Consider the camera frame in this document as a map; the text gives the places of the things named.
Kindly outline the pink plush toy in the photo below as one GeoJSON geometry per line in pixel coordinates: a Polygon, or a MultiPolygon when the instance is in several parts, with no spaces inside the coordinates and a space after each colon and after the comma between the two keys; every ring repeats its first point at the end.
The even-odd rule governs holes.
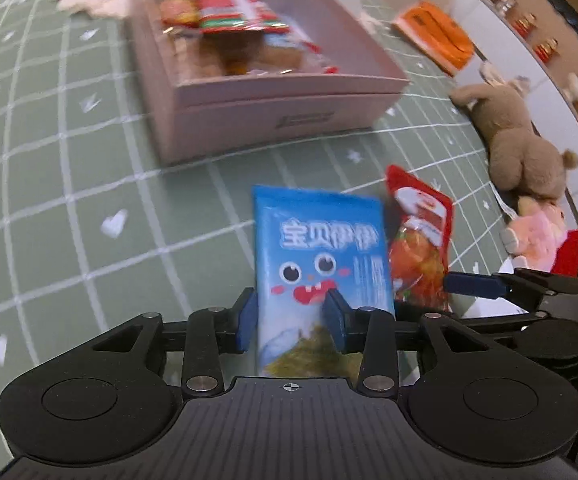
{"type": "Polygon", "coordinates": [[[549,200],[520,196],[517,216],[501,232],[514,268],[548,272],[567,238],[565,214],[549,200]]]}

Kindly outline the red orange snack pouch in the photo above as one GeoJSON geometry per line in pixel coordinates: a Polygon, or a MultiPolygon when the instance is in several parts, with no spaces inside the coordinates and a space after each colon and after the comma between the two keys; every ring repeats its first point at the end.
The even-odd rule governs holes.
{"type": "Polygon", "coordinates": [[[405,169],[385,170],[385,232],[393,296],[420,309],[449,312],[443,280],[449,272],[452,200],[405,169]]]}

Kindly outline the brown plush bunny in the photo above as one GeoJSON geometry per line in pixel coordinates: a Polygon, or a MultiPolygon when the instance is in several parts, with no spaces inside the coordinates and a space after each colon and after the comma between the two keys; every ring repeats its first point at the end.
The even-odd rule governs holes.
{"type": "Polygon", "coordinates": [[[559,151],[533,128],[526,103],[530,80],[506,80],[488,61],[479,67],[481,84],[453,89],[449,98],[467,110],[489,154],[489,174],[503,192],[516,192],[544,202],[565,195],[567,174],[578,166],[578,154],[559,151]]]}

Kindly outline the white toy figure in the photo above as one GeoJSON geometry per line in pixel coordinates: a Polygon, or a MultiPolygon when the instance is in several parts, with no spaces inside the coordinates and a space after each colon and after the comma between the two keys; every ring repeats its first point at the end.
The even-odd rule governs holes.
{"type": "Polygon", "coordinates": [[[578,104],[578,74],[568,74],[566,86],[562,89],[562,94],[570,104],[578,104]]]}

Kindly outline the red biscuit snack packet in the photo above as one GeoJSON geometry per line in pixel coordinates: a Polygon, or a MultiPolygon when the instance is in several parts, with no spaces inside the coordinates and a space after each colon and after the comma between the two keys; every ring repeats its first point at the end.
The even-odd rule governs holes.
{"type": "Polygon", "coordinates": [[[287,34],[290,27],[263,0],[196,0],[204,34],[263,32],[287,34]]]}

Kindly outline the orange tissue pack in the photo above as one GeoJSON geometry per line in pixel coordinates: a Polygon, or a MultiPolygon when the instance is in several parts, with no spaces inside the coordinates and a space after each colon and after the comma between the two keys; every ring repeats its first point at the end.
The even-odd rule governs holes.
{"type": "Polygon", "coordinates": [[[475,55],[467,32],[429,1],[418,1],[396,14],[391,26],[450,76],[455,76],[475,55]]]}

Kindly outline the pink cardboard box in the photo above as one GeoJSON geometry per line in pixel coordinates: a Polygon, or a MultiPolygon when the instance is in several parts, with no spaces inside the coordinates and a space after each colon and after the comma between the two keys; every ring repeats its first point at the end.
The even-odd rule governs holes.
{"type": "Polygon", "coordinates": [[[337,0],[130,0],[160,162],[370,127],[400,66],[337,0]]]}

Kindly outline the yellow bread snack packet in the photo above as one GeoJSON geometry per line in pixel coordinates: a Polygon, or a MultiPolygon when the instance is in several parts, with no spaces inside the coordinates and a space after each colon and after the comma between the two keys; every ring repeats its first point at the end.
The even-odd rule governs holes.
{"type": "Polygon", "coordinates": [[[164,25],[199,27],[200,11],[196,0],[163,0],[159,10],[164,25]]]}

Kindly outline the brown biscuit snack packet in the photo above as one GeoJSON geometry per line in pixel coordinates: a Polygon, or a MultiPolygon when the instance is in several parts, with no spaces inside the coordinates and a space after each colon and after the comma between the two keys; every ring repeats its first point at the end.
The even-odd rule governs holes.
{"type": "Polygon", "coordinates": [[[182,82],[229,76],[338,74],[320,47],[293,32],[221,32],[171,35],[178,79],[182,82]]]}

